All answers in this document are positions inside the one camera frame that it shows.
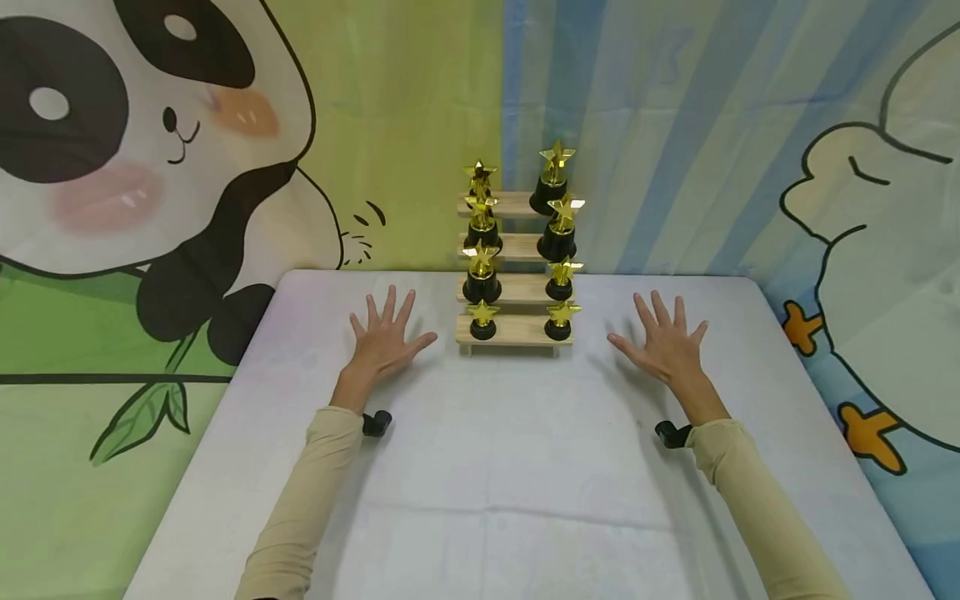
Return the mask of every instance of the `backdrop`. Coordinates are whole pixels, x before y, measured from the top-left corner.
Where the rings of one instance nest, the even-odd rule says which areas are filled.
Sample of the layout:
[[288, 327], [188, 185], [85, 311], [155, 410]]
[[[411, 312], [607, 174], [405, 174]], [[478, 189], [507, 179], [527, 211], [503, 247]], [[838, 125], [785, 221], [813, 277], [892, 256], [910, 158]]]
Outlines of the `backdrop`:
[[557, 138], [587, 270], [757, 281], [960, 598], [958, 29], [951, 0], [8, 0], [0, 598], [122, 596], [282, 274], [457, 268], [462, 167], [531, 189]]

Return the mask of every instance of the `long sleeve shirt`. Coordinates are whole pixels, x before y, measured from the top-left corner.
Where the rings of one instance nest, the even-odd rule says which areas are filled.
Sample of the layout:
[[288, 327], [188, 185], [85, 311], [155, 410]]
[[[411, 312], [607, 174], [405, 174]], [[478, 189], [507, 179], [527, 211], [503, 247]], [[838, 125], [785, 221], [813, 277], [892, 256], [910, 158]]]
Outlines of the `long sleeve shirt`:
[[[247, 559], [236, 600], [301, 600], [317, 547], [362, 437], [363, 420], [326, 407]], [[720, 492], [771, 600], [849, 600], [850, 595], [754, 441], [735, 420], [695, 427], [697, 467]]]

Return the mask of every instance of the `panda nose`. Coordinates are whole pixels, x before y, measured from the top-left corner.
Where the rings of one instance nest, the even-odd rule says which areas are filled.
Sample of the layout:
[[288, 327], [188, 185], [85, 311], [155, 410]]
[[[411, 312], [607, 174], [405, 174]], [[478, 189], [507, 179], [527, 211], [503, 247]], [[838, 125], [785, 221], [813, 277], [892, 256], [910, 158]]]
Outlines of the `panda nose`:
[[177, 114], [170, 107], [163, 110], [163, 129], [170, 133], [177, 130]]

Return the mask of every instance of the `table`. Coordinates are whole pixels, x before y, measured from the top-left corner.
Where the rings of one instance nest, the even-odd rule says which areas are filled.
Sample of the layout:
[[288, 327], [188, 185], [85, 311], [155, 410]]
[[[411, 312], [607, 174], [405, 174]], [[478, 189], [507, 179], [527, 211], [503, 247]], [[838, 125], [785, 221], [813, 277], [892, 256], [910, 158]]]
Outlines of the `table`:
[[294, 271], [183, 476], [127, 598], [232, 598], [244, 561], [352, 351], [347, 320], [416, 287], [411, 335], [440, 340], [368, 412], [309, 598], [765, 598], [719, 495], [654, 426], [684, 424], [661, 384], [617, 356], [631, 294], [683, 294], [710, 321], [705, 369], [855, 598], [930, 593], [759, 289], [745, 278], [585, 276], [558, 358], [453, 341], [456, 273]]

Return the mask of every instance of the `finger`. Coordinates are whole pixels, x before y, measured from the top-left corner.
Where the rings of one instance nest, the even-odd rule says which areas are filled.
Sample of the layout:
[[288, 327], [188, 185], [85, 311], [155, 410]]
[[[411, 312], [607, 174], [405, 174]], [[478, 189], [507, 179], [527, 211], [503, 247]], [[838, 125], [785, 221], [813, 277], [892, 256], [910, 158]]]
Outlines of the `finger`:
[[424, 333], [423, 335], [419, 336], [419, 338], [414, 340], [409, 345], [410, 358], [413, 359], [414, 356], [417, 356], [417, 354], [420, 354], [420, 351], [422, 349], [430, 346], [436, 341], [437, 341], [437, 334], [434, 333], [433, 331], [428, 331], [427, 333]]
[[643, 323], [643, 328], [647, 331], [656, 329], [657, 320], [654, 319], [653, 313], [647, 308], [647, 303], [643, 299], [643, 296], [634, 294], [634, 305], [636, 306], [636, 313], [640, 316], [640, 322]]
[[414, 309], [414, 300], [417, 299], [417, 292], [410, 290], [407, 292], [407, 298], [403, 301], [403, 305], [400, 306], [400, 312], [396, 315], [396, 324], [400, 325], [401, 328], [407, 326], [407, 322], [410, 321], [410, 313]]
[[686, 306], [684, 306], [683, 296], [673, 299], [673, 326], [686, 335]]
[[622, 335], [617, 335], [616, 333], [611, 333], [607, 336], [607, 339], [613, 344], [613, 347], [623, 352], [623, 354], [630, 360], [634, 360], [634, 357], [637, 353], [637, 347]]
[[661, 326], [668, 326], [670, 324], [670, 313], [667, 312], [666, 306], [663, 305], [660, 292], [654, 290], [650, 298], [654, 301], [654, 312], [657, 313], [657, 322], [660, 323]]
[[387, 289], [387, 302], [383, 305], [383, 316], [380, 321], [389, 325], [394, 322], [394, 308], [396, 308], [396, 286]]
[[376, 314], [376, 302], [373, 296], [367, 294], [367, 329], [373, 329], [380, 325], [380, 316]]
[[706, 321], [704, 321], [704, 322], [702, 322], [701, 324], [699, 324], [699, 325], [697, 326], [697, 330], [696, 330], [696, 331], [694, 331], [692, 334], [690, 334], [690, 339], [693, 340], [693, 342], [694, 342], [697, 346], [700, 346], [700, 343], [704, 341], [704, 336], [707, 335], [707, 327], [708, 327], [708, 326], [709, 326], [709, 323], [707, 323]]
[[357, 319], [357, 316], [353, 313], [350, 313], [350, 326], [353, 327], [353, 335], [357, 336], [358, 338], [364, 333], [367, 333], [363, 326], [360, 325], [360, 320]]

